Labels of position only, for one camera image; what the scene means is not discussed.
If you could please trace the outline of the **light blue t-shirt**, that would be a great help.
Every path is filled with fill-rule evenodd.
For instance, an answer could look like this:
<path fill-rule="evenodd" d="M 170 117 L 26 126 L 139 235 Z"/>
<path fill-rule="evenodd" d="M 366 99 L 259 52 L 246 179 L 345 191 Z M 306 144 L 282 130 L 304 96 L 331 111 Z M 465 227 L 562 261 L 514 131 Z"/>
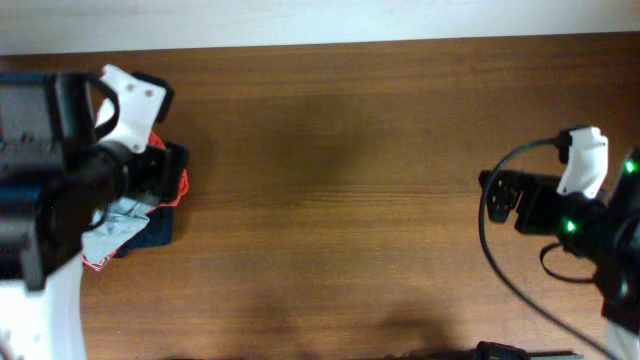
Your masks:
<path fill-rule="evenodd" d="M 112 254 L 133 238 L 149 223 L 148 213 L 154 207 L 145 203 L 121 198 L 112 203 L 106 213 L 96 211 L 94 222 L 103 216 L 105 221 L 82 235 L 83 261 L 94 267 L 102 267 Z"/>

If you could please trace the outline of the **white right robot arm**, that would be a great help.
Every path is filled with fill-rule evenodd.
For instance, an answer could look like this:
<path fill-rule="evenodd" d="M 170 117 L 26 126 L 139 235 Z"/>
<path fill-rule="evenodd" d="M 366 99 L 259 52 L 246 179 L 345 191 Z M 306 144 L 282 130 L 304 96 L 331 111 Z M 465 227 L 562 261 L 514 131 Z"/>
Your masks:
<path fill-rule="evenodd" d="M 554 176 L 506 169 L 506 164 L 525 150 L 512 151 L 494 169 L 479 175 L 478 232 L 491 269 L 519 300 L 605 358 L 638 358 L 639 150 L 631 149 L 624 159 L 608 202 L 578 192 L 560 195 L 553 188 L 559 181 Z M 551 314 L 503 272 L 490 250 L 485 223 L 503 223 L 511 212 L 517 214 L 517 232 L 554 236 L 558 247 L 594 265 L 594 273 L 583 282 L 595 286 L 603 298 L 601 314 L 610 324 L 613 344 L 602 345 Z"/>

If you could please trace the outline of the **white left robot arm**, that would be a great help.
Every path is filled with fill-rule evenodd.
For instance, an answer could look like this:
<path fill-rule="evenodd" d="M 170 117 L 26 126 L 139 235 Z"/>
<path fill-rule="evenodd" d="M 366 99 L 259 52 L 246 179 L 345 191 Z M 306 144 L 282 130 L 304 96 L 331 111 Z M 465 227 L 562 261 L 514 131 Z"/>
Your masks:
<path fill-rule="evenodd" d="M 178 144 L 135 154 L 112 141 L 71 168 L 26 169 L 1 183 L 1 356 L 84 359 L 80 311 L 85 232 L 123 196 L 151 206 L 176 199 L 189 159 Z"/>

